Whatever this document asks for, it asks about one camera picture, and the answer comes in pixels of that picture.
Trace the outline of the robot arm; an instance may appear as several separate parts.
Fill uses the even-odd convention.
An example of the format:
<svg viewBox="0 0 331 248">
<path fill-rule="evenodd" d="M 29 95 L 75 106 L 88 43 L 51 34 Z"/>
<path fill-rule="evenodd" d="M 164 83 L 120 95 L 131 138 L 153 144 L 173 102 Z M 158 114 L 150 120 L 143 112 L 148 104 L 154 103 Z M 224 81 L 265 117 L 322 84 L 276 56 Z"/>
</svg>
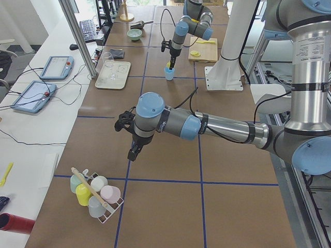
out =
<svg viewBox="0 0 331 248">
<path fill-rule="evenodd" d="M 180 56 L 187 34 L 209 40 L 213 34 L 210 27 L 212 21 L 213 13 L 203 5 L 203 1 L 184 1 L 183 16 L 176 24 L 173 38 L 169 41 L 170 70 L 174 68 L 176 59 Z"/>
<path fill-rule="evenodd" d="M 259 1 L 234 1 L 221 58 L 207 75 L 211 90 L 230 89 L 234 67 L 246 44 Z M 136 115 L 125 111 L 115 123 L 132 134 L 128 159 L 134 161 L 156 131 L 186 140 L 198 134 L 218 136 L 237 144 L 253 144 L 277 155 L 296 169 L 321 175 L 330 172 L 330 124 L 326 120 L 330 67 L 330 1 L 267 1 L 264 12 L 267 40 L 293 40 L 290 120 L 285 126 L 228 119 L 167 106 L 155 92 L 139 97 Z M 185 1 L 183 16 L 169 43 L 171 69 L 187 34 L 208 40 L 214 15 L 202 1 Z"/>
</svg>

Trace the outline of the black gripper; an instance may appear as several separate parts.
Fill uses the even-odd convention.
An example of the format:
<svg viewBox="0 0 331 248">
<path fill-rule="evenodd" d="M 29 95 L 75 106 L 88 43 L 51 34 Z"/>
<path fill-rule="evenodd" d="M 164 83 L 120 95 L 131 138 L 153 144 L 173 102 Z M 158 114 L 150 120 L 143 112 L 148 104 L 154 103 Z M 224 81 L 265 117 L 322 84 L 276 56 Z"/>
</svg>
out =
<svg viewBox="0 0 331 248">
<path fill-rule="evenodd" d="M 152 141 L 153 136 L 141 137 L 137 134 L 133 134 L 132 138 L 133 138 L 133 147 L 128 152 L 128 159 L 130 161 L 135 161 L 138 154 L 141 152 L 143 146 L 148 145 Z"/>
<path fill-rule="evenodd" d="M 181 53 L 181 49 L 175 49 L 173 47 L 169 47 L 170 49 L 170 55 L 171 55 L 171 59 L 170 59 L 170 65 L 169 65 L 169 69 L 172 70 L 175 66 L 175 62 L 176 62 L 176 57 L 180 56 Z"/>
</svg>

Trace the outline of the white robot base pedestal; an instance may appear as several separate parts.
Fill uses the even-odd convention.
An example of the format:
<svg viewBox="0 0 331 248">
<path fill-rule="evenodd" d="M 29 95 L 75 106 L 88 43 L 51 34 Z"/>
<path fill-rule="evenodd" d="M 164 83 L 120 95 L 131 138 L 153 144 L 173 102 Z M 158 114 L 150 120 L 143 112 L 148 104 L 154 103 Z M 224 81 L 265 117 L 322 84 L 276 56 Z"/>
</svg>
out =
<svg viewBox="0 0 331 248">
<path fill-rule="evenodd" d="M 213 67 L 206 67 L 207 90 L 242 91 L 239 57 L 245 46 L 251 22 L 259 7 L 258 0 L 233 2 L 219 60 Z"/>
</svg>

